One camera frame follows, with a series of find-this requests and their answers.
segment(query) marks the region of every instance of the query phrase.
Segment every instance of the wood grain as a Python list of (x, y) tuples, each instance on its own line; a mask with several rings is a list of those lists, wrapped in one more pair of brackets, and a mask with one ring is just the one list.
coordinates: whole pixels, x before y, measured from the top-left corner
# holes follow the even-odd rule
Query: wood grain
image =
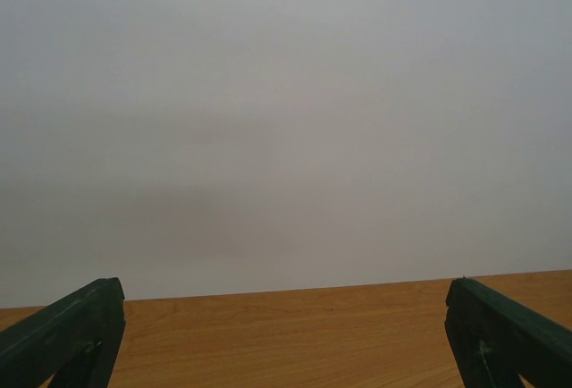
[[(568, 327), (572, 271), (478, 278)], [(460, 387), (450, 280), (127, 301), (111, 387)], [(36, 308), (0, 310), (0, 328)]]

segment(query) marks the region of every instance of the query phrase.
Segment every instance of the desk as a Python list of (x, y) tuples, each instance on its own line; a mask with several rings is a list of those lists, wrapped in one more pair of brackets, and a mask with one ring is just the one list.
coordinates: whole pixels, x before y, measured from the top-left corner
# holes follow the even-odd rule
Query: desk
[[(572, 271), (477, 279), (572, 327)], [(460, 387), (449, 284), (126, 301), (110, 387)], [(0, 329), (36, 310), (0, 309)]]

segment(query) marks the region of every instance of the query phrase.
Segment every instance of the gray wall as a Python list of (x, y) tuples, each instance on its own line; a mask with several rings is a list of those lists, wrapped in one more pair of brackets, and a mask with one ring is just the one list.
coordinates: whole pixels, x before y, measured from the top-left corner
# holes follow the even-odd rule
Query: gray wall
[(572, 268), (572, 0), (0, 0), (0, 306)]

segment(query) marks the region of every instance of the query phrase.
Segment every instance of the brown wooden tabletop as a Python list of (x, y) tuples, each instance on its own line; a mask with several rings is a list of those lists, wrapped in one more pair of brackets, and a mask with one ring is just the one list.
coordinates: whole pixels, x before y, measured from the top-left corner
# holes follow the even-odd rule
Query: brown wooden tabletop
[[(477, 279), (572, 327), (572, 271)], [(110, 386), (459, 387), (449, 284), (126, 301)], [(0, 329), (35, 310), (0, 309)]]

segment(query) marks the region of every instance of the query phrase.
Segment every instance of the black plastic part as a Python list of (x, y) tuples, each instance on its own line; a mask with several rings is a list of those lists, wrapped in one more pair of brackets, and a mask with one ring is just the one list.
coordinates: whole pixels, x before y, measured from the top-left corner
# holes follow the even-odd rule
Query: black plastic part
[(98, 279), (0, 333), (0, 387), (105, 388), (125, 329), (119, 279)]
[(466, 388), (572, 386), (572, 332), (473, 279), (447, 296), (445, 330)]

